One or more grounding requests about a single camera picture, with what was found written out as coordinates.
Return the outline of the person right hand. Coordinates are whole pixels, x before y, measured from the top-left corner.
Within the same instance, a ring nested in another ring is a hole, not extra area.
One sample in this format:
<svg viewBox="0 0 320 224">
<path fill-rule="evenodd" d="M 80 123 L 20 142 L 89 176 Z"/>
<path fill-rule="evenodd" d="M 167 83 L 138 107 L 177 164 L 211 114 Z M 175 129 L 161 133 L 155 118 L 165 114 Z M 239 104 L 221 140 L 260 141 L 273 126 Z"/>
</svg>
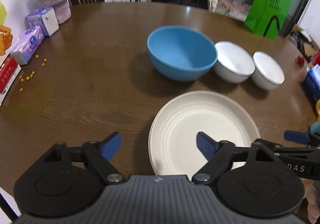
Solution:
<svg viewBox="0 0 320 224">
<path fill-rule="evenodd" d="M 316 223 L 319 219 L 319 205 L 317 203 L 317 189 L 311 186 L 306 193 L 306 199 L 308 202 L 308 220 L 310 223 Z"/>
</svg>

